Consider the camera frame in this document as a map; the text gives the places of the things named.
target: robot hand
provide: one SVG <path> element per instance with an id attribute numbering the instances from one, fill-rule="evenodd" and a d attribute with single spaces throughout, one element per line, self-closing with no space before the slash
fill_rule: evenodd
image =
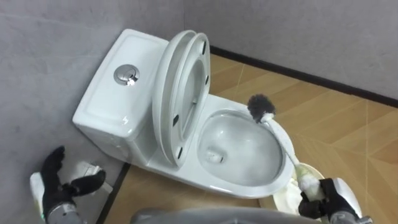
<path id="1" fill-rule="evenodd" d="M 320 180 L 325 194 L 323 200 L 310 202 L 302 192 L 298 211 L 301 216 L 317 219 L 327 216 L 331 224 L 371 224 L 370 217 L 362 217 L 359 203 L 345 181 L 340 178 Z"/>
<path id="2" fill-rule="evenodd" d="M 43 215 L 46 223 L 83 223 L 76 212 L 73 197 L 79 197 L 97 191 L 105 182 L 106 173 L 101 170 L 95 175 L 75 179 L 61 184 L 58 171 L 62 168 L 65 148 L 58 147 L 45 159 L 40 175 L 44 186 L 42 200 Z"/>

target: toilet tank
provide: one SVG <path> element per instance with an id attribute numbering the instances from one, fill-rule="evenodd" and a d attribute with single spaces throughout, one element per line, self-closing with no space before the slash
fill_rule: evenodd
<path id="1" fill-rule="evenodd" d="M 155 153 L 152 89 L 168 43 L 124 30 L 83 95 L 73 123 L 108 155 L 144 166 Z"/>

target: chrome flush button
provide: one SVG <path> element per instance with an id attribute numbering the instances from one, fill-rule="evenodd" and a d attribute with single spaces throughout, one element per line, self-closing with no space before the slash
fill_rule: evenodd
<path id="1" fill-rule="evenodd" d="M 121 65 L 114 71 L 113 78 L 120 85 L 134 85 L 139 78 L 139 71 L 133 65 Z"/>

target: gray bristles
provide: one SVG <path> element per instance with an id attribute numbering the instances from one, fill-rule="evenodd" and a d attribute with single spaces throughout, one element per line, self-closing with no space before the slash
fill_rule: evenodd
<path id="1" fill-rule="evenodd" d="M 248 102 L 248 110 L 255 120 L 255 122 L 260 123 L 261 118 L 265 113 L 273 113 L 275 114 L 275 106 L 271 103 L 268 97 L 257 94 L 250 97 Z"/>

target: toilet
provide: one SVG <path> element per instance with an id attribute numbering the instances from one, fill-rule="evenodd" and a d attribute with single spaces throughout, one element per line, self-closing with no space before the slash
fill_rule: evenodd
<path id="1" fill-rule="evenodd" d="M 183 183 L 239 198 L 287 185 L 284 129 L 256 124 L 246 105 L 209 94 L 210 44 L 186 30 L 171 41 L 126 29 L 73 116 L 103 152 Z"/>

